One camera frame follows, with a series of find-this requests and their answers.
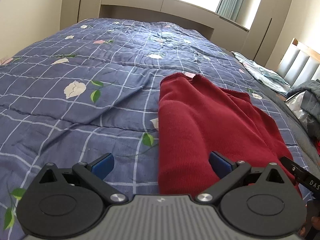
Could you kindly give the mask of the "dark grey quilted jacket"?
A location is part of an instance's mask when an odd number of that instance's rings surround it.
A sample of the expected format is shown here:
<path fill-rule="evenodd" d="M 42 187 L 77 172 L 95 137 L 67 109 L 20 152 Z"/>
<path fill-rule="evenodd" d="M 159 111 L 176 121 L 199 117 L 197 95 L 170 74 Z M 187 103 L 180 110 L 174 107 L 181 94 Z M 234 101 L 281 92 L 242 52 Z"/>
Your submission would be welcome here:
<path fill-rule="evenodd" d="M 303 128 L 311 139 L 319 140 L 319 79 L 306 81 L 291 89 L 288 98 L 305 92 L 301 108 L 308 113 L 307 126 Z"/>

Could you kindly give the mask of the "light blue folded cloth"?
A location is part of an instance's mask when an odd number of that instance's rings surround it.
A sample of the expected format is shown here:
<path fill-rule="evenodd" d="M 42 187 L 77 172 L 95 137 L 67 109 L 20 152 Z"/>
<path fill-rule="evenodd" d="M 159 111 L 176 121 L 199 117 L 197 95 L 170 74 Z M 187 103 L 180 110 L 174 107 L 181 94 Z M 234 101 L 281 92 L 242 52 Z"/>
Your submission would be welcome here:
<path fill-rule="evenodd" d="M 287 96 L 291 90 L 291 85 L 279 74 L 247 59 L 238 52 L 233 51 L 232 54 L 258 82 L 278 94 Z"/>

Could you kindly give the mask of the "grey wardrobe of window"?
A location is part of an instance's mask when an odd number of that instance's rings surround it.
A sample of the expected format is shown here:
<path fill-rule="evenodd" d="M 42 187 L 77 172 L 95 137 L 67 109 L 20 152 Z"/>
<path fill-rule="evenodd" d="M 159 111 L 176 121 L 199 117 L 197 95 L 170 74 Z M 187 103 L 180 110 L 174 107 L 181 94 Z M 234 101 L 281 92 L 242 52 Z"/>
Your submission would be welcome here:
<path fill-rule="evenodd" d="M 261 0 L 240 53 L 265 66 L 285 23 L 292 0 Z"/>
<path fill-rule="evenodd" d="M 98 18 L 102 0 L 62 0 L 60 29 L 88 18 Z"/>

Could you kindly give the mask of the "blue plaid floral quilt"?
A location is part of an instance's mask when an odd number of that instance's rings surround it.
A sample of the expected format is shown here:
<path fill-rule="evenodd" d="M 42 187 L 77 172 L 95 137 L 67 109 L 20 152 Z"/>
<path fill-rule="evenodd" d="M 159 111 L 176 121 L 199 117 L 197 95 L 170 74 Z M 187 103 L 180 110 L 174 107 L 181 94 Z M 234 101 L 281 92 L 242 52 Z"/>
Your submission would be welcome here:
<path fill-rule="evenodd" d="M 228 88 L 220 49 L 173 23 L 96 18 L 1 65 L 1 239 L 24 237 L 16 206 L 46 163 L 69 168 L 112 153 L 108 183 L 156 194 L 161 80 L 194 73 Z"/>

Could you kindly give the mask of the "red long-sleeve sweater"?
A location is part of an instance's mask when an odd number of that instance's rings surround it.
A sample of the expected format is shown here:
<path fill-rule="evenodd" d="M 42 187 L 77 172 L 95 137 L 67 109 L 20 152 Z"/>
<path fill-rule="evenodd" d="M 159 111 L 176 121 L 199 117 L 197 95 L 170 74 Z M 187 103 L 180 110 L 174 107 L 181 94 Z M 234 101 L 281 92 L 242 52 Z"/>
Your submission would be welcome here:
<path fill-rule="evenodd" d="M 217 183 L 213 151 L 254 167 L 291 157 L 276 122 L 248 94 L 200 75 L 175 73 L 161 81 L 158 125 L 160 194 L 195 197 Z"/>

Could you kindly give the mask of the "dark grey blanket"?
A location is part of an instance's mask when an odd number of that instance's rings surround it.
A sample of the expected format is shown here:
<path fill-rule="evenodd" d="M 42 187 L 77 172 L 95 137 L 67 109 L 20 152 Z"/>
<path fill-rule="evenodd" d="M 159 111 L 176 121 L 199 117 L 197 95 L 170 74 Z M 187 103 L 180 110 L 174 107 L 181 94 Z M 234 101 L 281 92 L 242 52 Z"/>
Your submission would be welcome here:
<path fill-rule="evenodd" d="M 285 105 L 285 96 L 274 92 L 258 82 L 234 57 L 232 52 L 221 50 L 223 66 L 227 68 L 226 87 L 238 88 L 254 98 L 254 105 L 265 111 L 277 123 L 295 162 L 313 174 L 319 172 L 319 155 L 316 146 L 298 119 Z"/>

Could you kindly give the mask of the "padded grey wooden headboard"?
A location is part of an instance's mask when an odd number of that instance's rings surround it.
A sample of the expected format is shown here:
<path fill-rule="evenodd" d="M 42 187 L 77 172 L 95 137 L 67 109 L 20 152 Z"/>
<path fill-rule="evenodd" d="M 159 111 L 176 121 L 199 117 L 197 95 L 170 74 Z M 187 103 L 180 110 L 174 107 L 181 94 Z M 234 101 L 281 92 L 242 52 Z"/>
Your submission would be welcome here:
<path fill-rule="evenodd" d="M 276 72 L 292 88 L 306 81 L 319 80 L 319 53 L 294 38 Z"/>

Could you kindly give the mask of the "silver plastic bag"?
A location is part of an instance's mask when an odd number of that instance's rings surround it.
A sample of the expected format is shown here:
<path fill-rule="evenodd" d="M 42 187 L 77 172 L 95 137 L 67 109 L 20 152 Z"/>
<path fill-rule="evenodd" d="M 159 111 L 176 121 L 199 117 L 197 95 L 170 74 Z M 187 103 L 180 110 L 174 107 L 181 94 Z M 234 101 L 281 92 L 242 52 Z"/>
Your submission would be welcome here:
<path fill-rule="evenodd" d="M 305 92 L 299 92 L 285 101 L 285 105 L 290 109 L 299 122 L 306 127 L 308 123 L 308 113 L 301 108 Z"/>

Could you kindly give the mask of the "grey wardrobe left of window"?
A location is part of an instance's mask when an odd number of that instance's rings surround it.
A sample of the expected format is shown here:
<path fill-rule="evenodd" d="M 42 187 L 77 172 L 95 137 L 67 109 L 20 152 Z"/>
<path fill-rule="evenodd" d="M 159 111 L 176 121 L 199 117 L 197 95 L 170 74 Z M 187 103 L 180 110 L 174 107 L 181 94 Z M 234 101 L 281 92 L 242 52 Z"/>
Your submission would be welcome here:
<path fill-rule="evenodd" d="M 98 18 L 102 0 L 62 0 L 60 29 L 88 18 Z"/>

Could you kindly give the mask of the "red garment on bed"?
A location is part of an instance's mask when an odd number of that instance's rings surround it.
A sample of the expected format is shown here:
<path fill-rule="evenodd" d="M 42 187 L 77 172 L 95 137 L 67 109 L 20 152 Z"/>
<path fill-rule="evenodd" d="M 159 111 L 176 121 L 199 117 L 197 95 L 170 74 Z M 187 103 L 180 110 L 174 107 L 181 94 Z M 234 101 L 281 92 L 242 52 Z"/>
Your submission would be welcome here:
<path fill-rule="evenodd" d="M 317 152 L 320 155 L 320 141 L 316 143 Z"/>

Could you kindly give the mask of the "grey wardrobe right of window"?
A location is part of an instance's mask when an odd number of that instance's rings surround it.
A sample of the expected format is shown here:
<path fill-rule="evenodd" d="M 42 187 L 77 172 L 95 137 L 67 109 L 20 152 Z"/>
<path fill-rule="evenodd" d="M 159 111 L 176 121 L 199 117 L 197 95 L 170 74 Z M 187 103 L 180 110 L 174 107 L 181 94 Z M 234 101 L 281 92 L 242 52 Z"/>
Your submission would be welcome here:
<path fill-rule="evenodd" d="M 285 23 L 292 0 L 261 0 L 240 53 L 265 66 Z"/>

